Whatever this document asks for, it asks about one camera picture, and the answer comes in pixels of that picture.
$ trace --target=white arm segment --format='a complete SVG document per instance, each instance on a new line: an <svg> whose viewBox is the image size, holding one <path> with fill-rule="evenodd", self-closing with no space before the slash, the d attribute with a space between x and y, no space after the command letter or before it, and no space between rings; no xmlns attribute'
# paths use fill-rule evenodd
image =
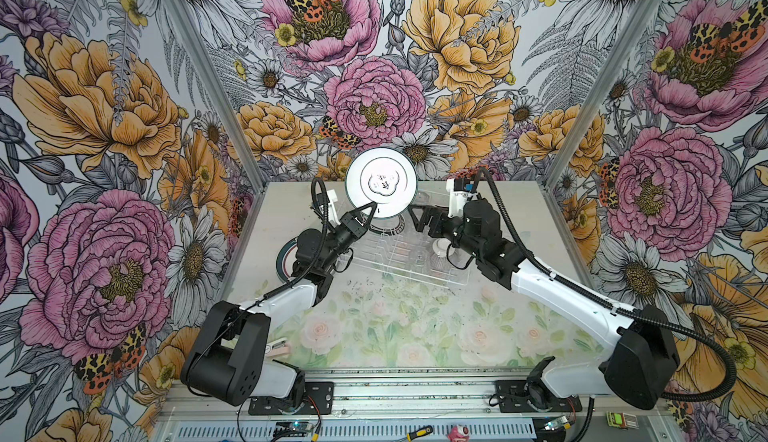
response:
<svg viewBox="0 0 768 442"><path fill-rule="evenodd" d="M317 286L308 280L304 280L292 289L275 295L272 299L248 309L255 301L248 301L240 304L241 310L248 309L249 313L262 313L270 317L270 327L272 329L280 327L285 321L293 317L294 314L311 308L315 304L317 296ZM293 382L296 380L296 371L291 367L264 359L261 366L261 376L256 382L256 387L251 395L258 397L288 397Z"/></svg>
<svg viewBox="0 0 768 442"><path fill-rule="evenodd" d="M585 287L591 293L611 301L614 307L633 310L629 304L613 301L604 295ZM557 397L566 398L575 394L613 394L605 382L598 366L613 354L614 347L621 336L617 329L627 328L633 322L629 317L613 314L602 305L575 293L568 287L554 280L554 276L543 274L529 261L520 264L520 269L512 276L512 287L518 293L547 305L569 321L588 332L595 341L604 347L604 351L595 360L571 363L565 358L552 360L544 370L542 381Z"/></svg>

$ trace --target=clear plastic dish rack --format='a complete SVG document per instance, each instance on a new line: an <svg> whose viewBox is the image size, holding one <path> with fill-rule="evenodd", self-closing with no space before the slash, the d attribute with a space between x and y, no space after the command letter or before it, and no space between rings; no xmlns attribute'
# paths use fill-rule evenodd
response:
<svg viewBox="0 0 768 442"><path fill-rule="evenodd" d="M414 203L447 207L448 195L419 190ZM403 225L405 227L397 234L387 234L388 229ZM426 231L418 233L413 227L408 212L390 219L374 219L372 226L384 229L384 232L377 234L369 231L355 243L352 247L354 249L352 265L373 269L394 277L441 286L466 285L470 272L475 270L474 265L470 265L466 270L460 270L451 264L463 267L469 260L469 255L459 249L449 254L450 262L445 257L439 257L432 249L437 239L427 236ZM341 255L337 265L343 267L349 258L349 254Z"/></svg>

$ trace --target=white plate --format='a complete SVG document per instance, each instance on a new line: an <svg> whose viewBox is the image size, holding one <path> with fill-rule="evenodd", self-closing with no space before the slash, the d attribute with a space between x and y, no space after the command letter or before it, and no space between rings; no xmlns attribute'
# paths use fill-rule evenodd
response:
<svg viewBox="0 0 768 442"><path fill-rule="evenodd" d="M386 219L408 208L416 196L417 180L408 157L388 147L376 147L352 161L346 172L346 195L354 207L376 202L373 217Z"/></svg>

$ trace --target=floral wallpaper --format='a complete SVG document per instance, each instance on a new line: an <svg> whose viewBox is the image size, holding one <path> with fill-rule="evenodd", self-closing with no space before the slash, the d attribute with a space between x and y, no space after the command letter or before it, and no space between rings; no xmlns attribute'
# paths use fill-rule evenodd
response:
<svg viewBox="0 0 768 442"><path fill-rule="evenodd" d="M186 2L265 178L306 181L380 146L421 179L542 178L637 0ZM138 11L168 19L159 0Z"/></svg>
<svg viewBox="0 0 768 442"><path fill-rule="evenodd" d="M656 305L735 359L727 396L670 403L690 441L768 440L766 11L768 0L663 2L582 140L582 152L600 146L595 165L577 153L554 184L602 293ZM715 354L676 341L670 390L718 385Z"/></svg>
<svg viewBox="0 0 768 442"><path fill-rule="evenodd" d="M146 1L0 0L6 440L151 438L254 201Z"/></svg>

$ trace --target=pink peony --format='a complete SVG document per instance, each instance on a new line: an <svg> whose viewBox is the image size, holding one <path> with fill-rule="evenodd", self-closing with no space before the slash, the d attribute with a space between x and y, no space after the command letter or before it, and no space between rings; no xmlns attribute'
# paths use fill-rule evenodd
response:
<svg viewBox="0 0 768 442"><path fill-rule="evenodd" d="M127 190L53 216L29 251L36 299L24 307L22 340L77 361L117 347L139 324L154 335L170 311L163 292L174 242L158 207Z"/></svg>
<svg viewBox="0 0 768 442"><path fill-rule="evenodd" d="M619 205L608 211L614 235L643 239L667 261L692 257L728 217L732 194L722 167L715 142L691 127L640 131L619 159Z"/></svg>
<svg viewBox="0 0 768 442"><path fill-rule="evenodd" d="M34 202L13 179L0 174L0 303L22 273L24 246L39 224Z"/></svg>
<svg viewBox="0 0 768 442"><path fill-rule="evenodd" d="M663 113L679 124L696 124L710 132L724 130L751 113L768 98L768 37L743 53L730 49L703 64L690 58L690 30L701 23L722 27L736 20L748 6L731 8L731 1L717 6L715 0L690 0L680 10L668 34L656 40L653 72L644 90L645 102L654 113ZM674 50L674 57L665 48Z"/></svg>
<svg viewBox="0 0 768 442"><path fill-rule="evenodd" d="M262 0L262 11L267 14L261 21L265 29L275 31L280 25L293 25L293 12L286 0ZM334 36L312 40L309 44L296 42L286 50L304 71L321 71L328 66L350 62L355 56L370 53L379 36L381 9L378 0L342 0L343 11L349 15L349 28L342 38ZM324 22L309 23L321 25Z"/></svg>
<svg viewBox="0 0 768 442"><path fill-rule="evenodd" d="M357 59L341 77L326 82L328 115L341 130L355 134L370 149L424 123L426 102L416 75L386 59Z"/></svg>

